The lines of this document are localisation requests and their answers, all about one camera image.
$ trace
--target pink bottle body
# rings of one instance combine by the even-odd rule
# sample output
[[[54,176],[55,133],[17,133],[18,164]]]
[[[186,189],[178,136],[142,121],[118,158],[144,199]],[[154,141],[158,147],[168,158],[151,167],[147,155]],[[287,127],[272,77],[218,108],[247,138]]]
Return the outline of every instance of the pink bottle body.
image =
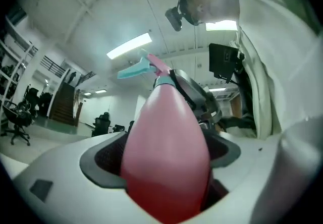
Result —
[[[121,176],[129,196],[163,223],[200,212],[209,153],[187,102],[170,84],[157,86],[141,109],[125,147]]]

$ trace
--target fluorescent light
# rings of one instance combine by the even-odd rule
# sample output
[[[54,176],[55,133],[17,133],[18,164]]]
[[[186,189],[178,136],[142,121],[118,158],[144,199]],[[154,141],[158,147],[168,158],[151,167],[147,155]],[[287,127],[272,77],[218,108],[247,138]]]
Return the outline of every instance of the fluorescent light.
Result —
[[[224,91],[226,88],[218,88],[218,89],[210,89],[211,92],[213,91]]]
[[[234,20],[222,20],[216,23],[206,23],[206,30],[235,30],[237,31],[237,23]]]
[[[142,45],[150,43],[150,42],[151,42],[151,38],[150,38],[149,34],[145,33],[141,36],[137,36],[137,37],[129,40],[128,42],[123,43],[122,45],[119,45],[115,49],[108,52],[106,55],[110,59],[114,59],[114,58],[122,55],[123,53],[126,53],[132,49],[135,49],[139,46],[142,46]]]
[[[95,93],[104,93],[104,92],[106,92],[106,90],[105,89],[102,89],[102,90],[98,90],[98,91],[96,91]]]

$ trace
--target wooden stairs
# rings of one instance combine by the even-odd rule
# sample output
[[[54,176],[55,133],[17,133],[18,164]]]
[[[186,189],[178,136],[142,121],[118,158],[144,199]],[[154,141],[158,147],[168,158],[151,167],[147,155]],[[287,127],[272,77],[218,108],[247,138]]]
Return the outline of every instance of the wooden stairs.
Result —
[[[64,82],[60,91],[55,96],[49,118],[74,126],[73,101],[74,87]]]

